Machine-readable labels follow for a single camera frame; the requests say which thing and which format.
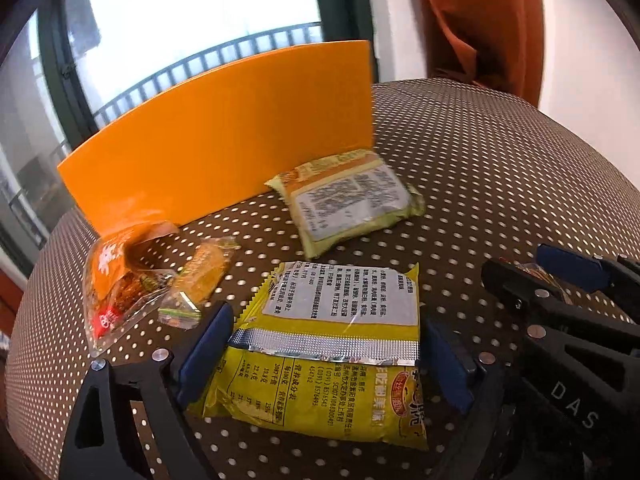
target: polka dot tablecloth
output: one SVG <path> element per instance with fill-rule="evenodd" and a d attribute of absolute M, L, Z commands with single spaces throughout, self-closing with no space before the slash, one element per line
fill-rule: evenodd
<path fill-rule="evenodd" d="M 528 262 L 540 242 L 585 254 L 640 256 L 638 191 L 596 151 L 520 99 L 443 79 L 378 84 L 374 97 L 376 149 L 423 193 L 427 211 L 345 242 L 320 261 L 402 272 L 419 262 L 423 313 L 459 331 L 474 353 L 490 351 L 510 364 L 523 327 L 482 288 L 486 258 Z M 238 309 L 277 263 L 302 259 L 286 205 L 267 193 L 157 240 L 142 260 L 180 270 L 199 240 L 221 235 L 234 235 L 242 250 L 214 298 Z M 94 240 L 78 211 L 60 222 L 29 280 L 8 359 L 10 432 L 52 478 L 90 363 L 81 273 Z M 603 296 L 568 292 L 584 308 L 629 321 Z M 104 356 L 113 365 L 147 359 L 182 336 L 148 316 Z M 414 478 L 432 471 L 460 423 L 434 384 L 424 389 L 428 452 L 267 431 L 229 418 L 188 421 L 223 479 Z M 144 407 L 132 408 L 151 471 L 166 478 Z"/>

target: metal rivet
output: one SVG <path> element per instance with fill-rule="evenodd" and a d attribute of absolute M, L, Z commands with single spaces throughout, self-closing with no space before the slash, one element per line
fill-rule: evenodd
<path fill-rule="evenodd" d="M 158 348 L 154 350 L 154 352 L 151 354 L 151 358 L 154 361 L 158 361 L 158 362 L 164 361 L 168 357 L 169 357 L 169 351 L 166 348 Z"/>
<path fill-rule="evenodd" d="M 100 358 L 100 359 L 95 359 L 93 361 L 91 361 L 91 370 L 94 371 L 98 371 L 98 370 L 102 370 L 104 368 L 104 365 L 107 364 L 107 361 L 105 361 L 104 359 Z"/>
<path fill-rule="evenodd" d="M 533 339 L 542 339 L 546 335 L 546 329 L 540 325 L 529 325 L 527 327 L 527 334 Z"/>
<path fill-rule="evenodd" d="M 480 352 L 478 359 L 483 365 L 492 365 L 495 363 L 495 355 L 491 352 Z"/>

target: glass pane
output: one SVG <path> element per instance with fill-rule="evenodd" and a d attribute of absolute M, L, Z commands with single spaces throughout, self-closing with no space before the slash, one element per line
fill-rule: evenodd
<path fill-rule="evenodd" d="M 99 126 L 138 86 L 146 100 L 219 64 L 322 41 L 316 0 L 65 0 L 65 12 Z"/>
<path fill-rule="evenodd" d="M 39 248 L 74 205 L 57 170 L 70 152 L 42 75 L 34 14 L 0 66 L 0 200 Z"/>

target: orange board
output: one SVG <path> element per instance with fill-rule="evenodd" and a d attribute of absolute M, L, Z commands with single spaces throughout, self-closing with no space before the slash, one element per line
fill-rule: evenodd
<path fill-rule="evenodd" d="M 60 163 L 102 235 L 178 225 L 267 188 L 277 173 L 373 145 L 367 41 L 306 44 L 215 68 L 113 121 Z"/>

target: blue gripper pad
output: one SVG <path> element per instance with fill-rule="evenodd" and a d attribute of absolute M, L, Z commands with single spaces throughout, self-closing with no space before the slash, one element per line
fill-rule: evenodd
<path fill-rule="evenodd" d="M 233 310 L 225 303 L 180 368 L 180 390 L 176 400 L 182 409 L 200 398 L 225 351 L 233 326 Z"/>
<path fill-rule="evenodd" d="M 609 273 L 598 260 L 560 247 L 541 244 L 536 263 L 556 278 L 592 293 L 609 286 Z"/>
<path fill-rule="evenodd" d="M 426 324 L 422 359 L 440 384 L 447 402 L 466 415 L 474 402 L 469 385 L 476 376 L 476 363 L 456 333 L 440 323 Z"/>

